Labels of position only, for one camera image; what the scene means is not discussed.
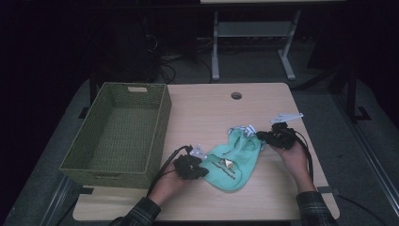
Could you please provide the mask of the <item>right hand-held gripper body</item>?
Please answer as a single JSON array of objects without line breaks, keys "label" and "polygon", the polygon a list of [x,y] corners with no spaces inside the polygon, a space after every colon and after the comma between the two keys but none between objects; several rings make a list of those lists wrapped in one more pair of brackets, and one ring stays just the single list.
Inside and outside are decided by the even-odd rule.
[{"label": "right hand-held gripper body", "polygon": [[287,122],[302,117],[302,113],[279,113],[270,121],[272,126],[267,143],[285,150],[291,149],[294,146],[296,134],[294,129],[288,127]]}]

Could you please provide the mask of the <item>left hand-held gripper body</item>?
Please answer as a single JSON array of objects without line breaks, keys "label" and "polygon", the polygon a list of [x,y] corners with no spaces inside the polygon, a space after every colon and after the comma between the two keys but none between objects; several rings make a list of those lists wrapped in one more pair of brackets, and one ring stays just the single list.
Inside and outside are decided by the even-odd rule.
[{"label": "left hand-held gripper body", "polygon": [[197,169],[203,168],[200,164],[207,158],[206,154],[200,147],[188,147],[187,154],[181,154],[177,160],[174,161],[174,168],[180,178],[187,180],[191,174],[197,174]]}]

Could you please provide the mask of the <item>mint green garment striped trim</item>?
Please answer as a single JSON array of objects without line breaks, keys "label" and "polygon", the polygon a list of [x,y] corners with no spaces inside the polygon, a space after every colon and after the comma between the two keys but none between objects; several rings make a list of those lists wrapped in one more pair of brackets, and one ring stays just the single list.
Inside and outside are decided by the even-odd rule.
[{"label": "mint green garment striped trim", "polygon": [[200,164],[208,170],[204,180],[226,192],[241,189],[254,171],[262,148],[252,125],[231,128],[228,142],[215,146]]}]

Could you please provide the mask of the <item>green woven basket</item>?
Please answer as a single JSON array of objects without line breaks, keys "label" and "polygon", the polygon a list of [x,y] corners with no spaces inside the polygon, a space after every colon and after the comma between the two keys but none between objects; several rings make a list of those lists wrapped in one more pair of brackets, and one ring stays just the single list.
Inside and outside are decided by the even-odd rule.
[{"label": "green woven basket", "polygon": [[164,84],[103,84],[60,170],[85,186],[149,188],[171,107]]}]

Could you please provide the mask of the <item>person's right hand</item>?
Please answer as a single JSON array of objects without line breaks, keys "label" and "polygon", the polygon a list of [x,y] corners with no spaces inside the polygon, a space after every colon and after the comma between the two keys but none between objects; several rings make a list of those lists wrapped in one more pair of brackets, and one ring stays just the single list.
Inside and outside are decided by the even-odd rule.
[{"label": "person's right hand", "polygon": [[312,190],[313,186],[308,172],[307,157],[302,146],[296,141],[289,150],[275,146],[272,146],[272,149],[282,158],[284,166],[295,179],[297,188],[301,191]]}]

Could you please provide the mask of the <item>person's left hand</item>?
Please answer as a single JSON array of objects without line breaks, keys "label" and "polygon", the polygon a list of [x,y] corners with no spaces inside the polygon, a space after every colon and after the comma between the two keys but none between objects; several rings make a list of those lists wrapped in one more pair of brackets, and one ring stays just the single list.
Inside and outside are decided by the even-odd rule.
[{"label": "person's left hand", "polygon": [[157,181],[148,198],[158,206],[162,206],[189,185],[189,180],[180,178],[174,169],[168,169]]}]

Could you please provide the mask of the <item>grey tape piece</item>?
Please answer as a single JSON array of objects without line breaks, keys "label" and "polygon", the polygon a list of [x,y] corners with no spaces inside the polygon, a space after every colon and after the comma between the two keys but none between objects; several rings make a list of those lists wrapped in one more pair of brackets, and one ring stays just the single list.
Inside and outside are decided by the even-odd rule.
[{"label": "grey tape piece", "polygon": [[331,186],[318,186],[316,189],[317,189],[317,191],[318,191],[319,193],[321,193],[321,194],[331,193],[331,194],[333,194],[334,196],[340,195],[339,189],[338,189],[338,188],[331,187]]}]

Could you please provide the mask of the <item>black metal stand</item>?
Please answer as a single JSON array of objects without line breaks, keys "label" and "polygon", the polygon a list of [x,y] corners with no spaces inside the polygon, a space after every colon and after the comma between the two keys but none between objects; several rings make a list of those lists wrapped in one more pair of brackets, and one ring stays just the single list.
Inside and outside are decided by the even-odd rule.
[{"label": "black metal stand", "polygon": [[357,98],[357,76],[352,67],[345,69],[346,80],[346,104],[345,112],[353,123],[358,121],[370,121],[371,117],[363,106],[356,105]]}]

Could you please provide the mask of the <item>white metal stand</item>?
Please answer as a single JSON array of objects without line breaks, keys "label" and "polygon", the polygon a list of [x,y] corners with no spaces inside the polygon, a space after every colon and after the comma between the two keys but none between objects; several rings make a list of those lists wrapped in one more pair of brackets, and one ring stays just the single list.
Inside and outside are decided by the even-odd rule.
[{"label": "white metal stand", "polygon": [[213,81],[220,79],[218,60],[219,38],[285,38],[283,48],[278,49],[279,59],[283,70],[290,81],[295,80],[295,73],[289,61],[288,54],[295,36],[301,11],[297,10],[291,21],[277,22],[221,22],[218,12],[214,13],[213,49],[211,56]]}]

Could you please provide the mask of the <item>aluminium floor rail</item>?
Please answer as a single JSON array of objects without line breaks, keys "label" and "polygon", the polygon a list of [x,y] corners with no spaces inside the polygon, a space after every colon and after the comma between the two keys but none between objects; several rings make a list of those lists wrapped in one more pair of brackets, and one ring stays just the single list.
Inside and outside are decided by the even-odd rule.
[{"label": "aluminium floor rail", "polygon": [[341,114],[343,115],[346,124],[355,136],[359,146],[361,147],[362,152],[365,155],[365,159],[370,166],[371,171],[375,175],[375,178],[378,181],[389,204],[391,205],[392,210],[399,218],[399,190],[394,186],[391,178],[385,171],[380,160],[375,155],[375,149],[372,147],[369,140],[360,129],[358,122],[353,120],[346,112],[343,99],[336,95],[334,95],[332,99],[337,108],[340,110]]},{"label": "aluminium floor rail", "polygon": [[59,226],[65,219],[72,209],[72,204],[66,210],[63,209],[63,204],[68,198],[71,187],[72,180],[64,175],[41,219],[40,226]]}]

